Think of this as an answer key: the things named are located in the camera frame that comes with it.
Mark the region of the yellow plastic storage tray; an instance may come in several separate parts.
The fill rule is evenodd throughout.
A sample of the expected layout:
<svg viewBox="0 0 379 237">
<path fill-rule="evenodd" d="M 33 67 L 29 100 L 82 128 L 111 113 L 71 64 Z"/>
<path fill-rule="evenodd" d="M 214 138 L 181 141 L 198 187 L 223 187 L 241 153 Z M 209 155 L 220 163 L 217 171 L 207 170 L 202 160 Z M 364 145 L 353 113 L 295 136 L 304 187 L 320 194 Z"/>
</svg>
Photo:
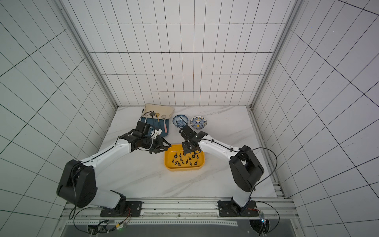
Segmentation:
<svg viewBox="0 0 379 237">
<path fill-rule="evenodd" d="M 184 154 L 182 144 L 172 145 L 164 153 L 164 165 L 169 171 L 186 171 L 200 169 L 205 164 L 203 152 Z"/>
</svg>

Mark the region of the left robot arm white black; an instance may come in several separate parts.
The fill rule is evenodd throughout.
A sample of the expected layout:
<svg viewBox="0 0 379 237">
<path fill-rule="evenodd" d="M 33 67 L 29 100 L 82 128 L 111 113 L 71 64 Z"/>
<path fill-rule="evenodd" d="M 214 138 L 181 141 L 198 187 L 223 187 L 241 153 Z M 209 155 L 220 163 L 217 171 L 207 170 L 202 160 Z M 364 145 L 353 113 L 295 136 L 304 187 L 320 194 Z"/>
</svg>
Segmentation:
<svg viewBox="0 0 379 237">
<path fill-rule="evenodd" d="M 81 161 L 67 162 L 57 187 L 57 195 L 78 208 L 94 205 L 124 212 L 125 196 L 98 188 L 97 178 L 115 161 L 135 150 L 150 154 L 167 151 L 171 144 L 161 133 L 161 129 L 138 121 L 135 129 L 119 136 L 115 143 L 105 149 Z"/>
</svg>

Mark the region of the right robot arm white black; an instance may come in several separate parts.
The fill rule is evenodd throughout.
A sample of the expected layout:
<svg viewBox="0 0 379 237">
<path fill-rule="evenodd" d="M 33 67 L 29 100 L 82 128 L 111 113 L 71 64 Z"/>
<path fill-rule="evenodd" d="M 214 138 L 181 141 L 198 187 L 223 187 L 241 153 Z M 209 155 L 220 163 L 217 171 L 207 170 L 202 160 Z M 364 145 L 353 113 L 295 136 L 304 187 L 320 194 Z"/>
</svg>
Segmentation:
<svg viewBox="0 0 379 237">
<path fill-rule="evenodd" d="M 183 150 L 187 153 L 205 152 L 229 163 L 233 180 L 237 185 L 231 203 L 235 208 L 245 208 L 255 185 L 265 170 L 253 150 L 248 146 L 233 147 L 215 140 L 207 133 L 196 133 L 186 125 L 179 130 L 184 139 Z"/>
</svg>

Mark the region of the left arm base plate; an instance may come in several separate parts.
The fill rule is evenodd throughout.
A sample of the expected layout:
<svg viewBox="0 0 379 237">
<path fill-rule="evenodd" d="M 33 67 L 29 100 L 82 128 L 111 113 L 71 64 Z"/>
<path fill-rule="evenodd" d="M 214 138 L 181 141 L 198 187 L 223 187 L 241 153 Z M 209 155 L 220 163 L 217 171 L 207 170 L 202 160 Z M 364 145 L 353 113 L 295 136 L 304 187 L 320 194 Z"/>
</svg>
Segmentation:
<svg viewBox="0 0 379 237">
<path fill-rule="evenodd" d="M 142 209 L 142 201 L 121 201 L 115 208 L 103 207 L 101 217 L 121 218 L 139 217 Z"/>
</svg>

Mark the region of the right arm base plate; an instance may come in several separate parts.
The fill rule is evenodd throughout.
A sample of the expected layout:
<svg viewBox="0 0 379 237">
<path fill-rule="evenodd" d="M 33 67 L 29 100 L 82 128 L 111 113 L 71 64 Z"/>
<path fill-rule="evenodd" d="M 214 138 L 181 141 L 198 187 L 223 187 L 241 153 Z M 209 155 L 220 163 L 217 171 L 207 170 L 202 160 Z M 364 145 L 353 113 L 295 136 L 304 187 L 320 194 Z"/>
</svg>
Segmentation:
<svg viewBox="0 0 379 237">
<path fill-rule="evenodd" d="M 258 217 L 259 211 L 254 201 L 250 200 L 244 207 L 240 207 L 234 201 L 217 202 L 220 217 Z"/>
</svg>

